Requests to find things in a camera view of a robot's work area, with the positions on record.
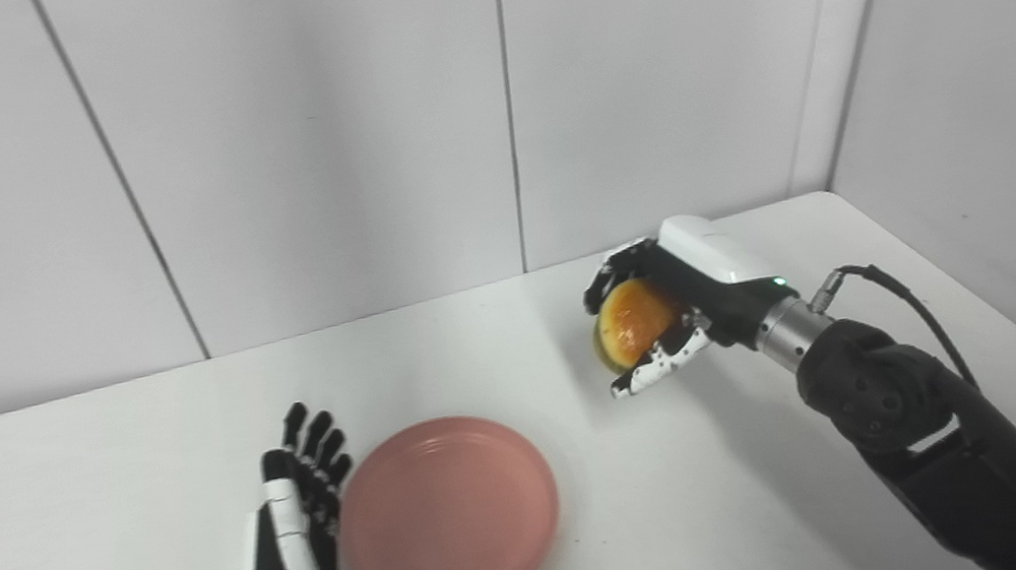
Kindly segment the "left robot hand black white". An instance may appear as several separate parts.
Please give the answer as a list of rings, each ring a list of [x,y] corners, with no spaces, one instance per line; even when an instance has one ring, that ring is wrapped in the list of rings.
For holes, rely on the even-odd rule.
[[[253,570],[340,570],[342,490],[353,458],[330,411],[285,411],[282,443],[260,459]]]

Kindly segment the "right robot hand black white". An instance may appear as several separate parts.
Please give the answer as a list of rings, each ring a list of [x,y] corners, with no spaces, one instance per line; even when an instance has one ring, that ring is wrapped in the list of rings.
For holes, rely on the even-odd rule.
[[[712,344],[760,350],[779,307],[800,298],[786,278],[697,215],[666,218],[655,235],[605,253],[583,293],[585,311],[601,319],[616,293],[635,282],[666,300],[671,322],[655,342],[620,360],[609,385],[614,398],[646,391]]]

